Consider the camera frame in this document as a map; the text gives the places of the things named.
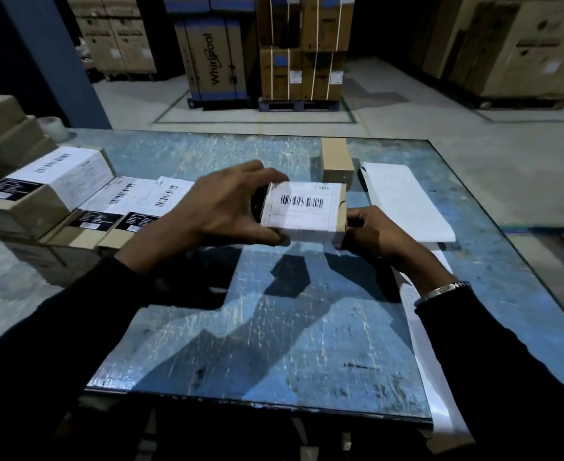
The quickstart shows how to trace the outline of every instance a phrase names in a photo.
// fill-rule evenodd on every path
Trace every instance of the scratched table surface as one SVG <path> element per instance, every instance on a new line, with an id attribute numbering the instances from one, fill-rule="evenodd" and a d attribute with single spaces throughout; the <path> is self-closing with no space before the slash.
<path id="1" fill-rule="evenodd" d="M 76 132 L 69 145 L 104 147 L 125 176 L 193 181 L 259 158 L 292 180 L 319 177 L 318 138 Z M 356 163 L 410 167 L 455 230 L 445 251 L 453 271 L 564 382 L 563 311 L 429 143 L 347 141 Z M 369 203 L 358 178 L 347 201 Z M 381 293 L 368 263 L 311 243 L 205 253 L 209 263 L 230 263 L 228 284 L 210 294 L 222 294 L 220 306 L 189 300 L 190 281 L 190 303 L 141 309 L 88 388 L 429 423 L 402 306 Z M 0 334 L 58 290 L 0 244 Z M 53 364 L 35 378 L 55 384 Z"/>

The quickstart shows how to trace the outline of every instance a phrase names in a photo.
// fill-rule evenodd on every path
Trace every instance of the person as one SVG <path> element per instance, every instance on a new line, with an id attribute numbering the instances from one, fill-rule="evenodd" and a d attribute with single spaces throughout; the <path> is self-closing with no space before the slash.
<path id="1" fill-rule="evenodd" d="M 115 255 L 45 300 L 0 337 L 0 449 L 26 450 L 50 437 L 133 316 L 149 304 L 147 274 L 202 245 L 278 245 L 255 222 L 250 198 L 287 177 L 258 160 L 201 177 L 167 215 Z M 564 385 L 497 322 L 464 284 L 376 207 L 350 209 L 345 246 L 392 262 L 421 296 L 420 317 L 455 402 L 479 447 L 564 452 Z"/>

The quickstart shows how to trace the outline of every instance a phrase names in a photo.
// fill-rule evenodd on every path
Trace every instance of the black long-sleeved shirt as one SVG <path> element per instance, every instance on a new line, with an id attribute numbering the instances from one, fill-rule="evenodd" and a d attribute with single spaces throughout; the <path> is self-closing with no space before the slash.
<path id="1" fill-rule="evenodd" d="M 104 259 L 1 336 L 0 453 L 51 436 L 150 293 L 145 277 Z M 416 312 L 479 447 L 564 452 L 564 385 L 469 288 Z"/>

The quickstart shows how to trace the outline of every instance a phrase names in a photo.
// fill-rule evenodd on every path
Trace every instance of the metal watch band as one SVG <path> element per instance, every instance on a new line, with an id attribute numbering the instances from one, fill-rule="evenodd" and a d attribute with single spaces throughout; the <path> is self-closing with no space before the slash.
<path id="1" fill-rule="evenodd" d="M 437 289 L 434 289 L 433 291 L 430 291 L 429 293 L 427 293 L 424 296 L 421 296 L 419 299 L 417 299 L 416 302 L 414 303 L 414 307 L 417 308 L 423 302 L 429 301 L 430 299 L 435 298 L 435 296 L 439 296 L 440 294 L 444 294 L 444 293 L 447 293 L 449 291 L 453 291 L 454 289 L 457 289 L 458 287 L 464 287 L 464 286 L 472 287 L 470 285 L 469 281 L 457 281 L 456 283 L 451 283 L 449 285 L 442 286 L 442 287 L 439 287 Z"/>

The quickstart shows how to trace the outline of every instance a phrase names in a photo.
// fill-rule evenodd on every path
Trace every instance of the gray floor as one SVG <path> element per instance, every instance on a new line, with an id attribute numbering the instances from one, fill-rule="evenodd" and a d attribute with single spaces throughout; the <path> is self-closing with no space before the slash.
<path id="1" fill-rule="evenodd" d="M 564 227 L 564 110 L 468 110 L 376 58 L 347 65 L 347 110 L 190 110 L 185 76 L 99 82 L 115 129 L 429 139 L 500 226 Z M 564 305 L 564 246 L 511 235 Z"/>

